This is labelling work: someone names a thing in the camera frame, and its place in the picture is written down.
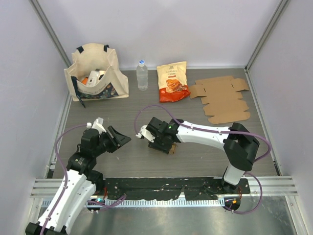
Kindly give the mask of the large cardboard box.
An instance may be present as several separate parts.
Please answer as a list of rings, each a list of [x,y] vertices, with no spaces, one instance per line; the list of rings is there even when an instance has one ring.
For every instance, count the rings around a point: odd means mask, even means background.
[[[242,78],[233,76],[196,80],[189,87],[190,98],[199,97],[203,111],[212,124],[225,124],[247,120],[251,114],[242,91],[249,87]]]

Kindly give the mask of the small brown cardboard box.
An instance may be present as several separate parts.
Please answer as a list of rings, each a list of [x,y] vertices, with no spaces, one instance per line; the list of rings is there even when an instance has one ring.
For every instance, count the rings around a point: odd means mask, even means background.
[[[169,150],[169,154],[174,154],[176,151],[176,148],[177,148],[177,145],[174,143]]]

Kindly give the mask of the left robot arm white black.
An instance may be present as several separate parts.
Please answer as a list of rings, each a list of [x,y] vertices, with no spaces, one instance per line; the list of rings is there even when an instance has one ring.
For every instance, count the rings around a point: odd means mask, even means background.
[[[50,205],[36,223],[28,223],[27,235],[68,235],[72,226],[92,195],[100,195],[104,189],[103,174],[95,171],[96,158],[113,153],[131,138],[117,132],[112,126],[102,125],[86,129],[69,158],[60,187]]]

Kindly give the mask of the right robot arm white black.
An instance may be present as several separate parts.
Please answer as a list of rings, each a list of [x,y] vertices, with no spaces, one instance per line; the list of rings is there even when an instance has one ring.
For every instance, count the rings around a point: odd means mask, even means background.
[[[170,152],[175,143],[198,143],[222,150],[229,164],[221,179],[221,188],[226,193],[236,192],[241,177],[251,171],[259,141],[250,135],[242,135],[248,130],[239,123],[231,127],[210,127],[197,125],[182,119],[169,123],[153,117],[148,125],[140,128],[141,138],[149,141],[152,149]]]

